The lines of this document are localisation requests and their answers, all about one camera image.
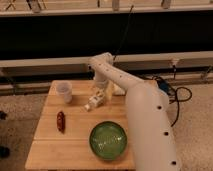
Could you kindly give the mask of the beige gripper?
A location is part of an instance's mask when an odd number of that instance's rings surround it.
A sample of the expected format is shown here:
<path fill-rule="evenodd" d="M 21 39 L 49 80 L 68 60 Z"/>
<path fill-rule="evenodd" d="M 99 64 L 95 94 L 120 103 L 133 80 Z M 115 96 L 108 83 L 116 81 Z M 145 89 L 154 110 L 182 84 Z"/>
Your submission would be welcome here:
<path fill-rule="evenodd" d="M 97 92 L 98 90 L 102 90 L 104 92 L 105 97 L 106 97 L 106 101 L 111 101 L 112 96 L 113 96 L 113 91 L 114 91 L 114 85 L 111 81 L 108 82 L 107 87 L 104 88 L 104 89 L 98 88 L 94 83 L 93 91 Z"/>

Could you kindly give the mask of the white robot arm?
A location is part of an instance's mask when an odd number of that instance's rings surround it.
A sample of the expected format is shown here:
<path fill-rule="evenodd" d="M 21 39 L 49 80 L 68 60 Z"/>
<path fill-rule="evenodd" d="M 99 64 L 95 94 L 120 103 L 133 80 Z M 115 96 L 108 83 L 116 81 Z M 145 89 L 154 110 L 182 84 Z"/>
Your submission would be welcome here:
<path fill-rule="evenodd" d="M 128 130 L 136 171 L 181 171 L 167 109 L 169 97 L 158 86 L 113 66 L 113 56 L 102 53 L 89 59 L 95 84 L 109 80 L 126 92 Z"/>

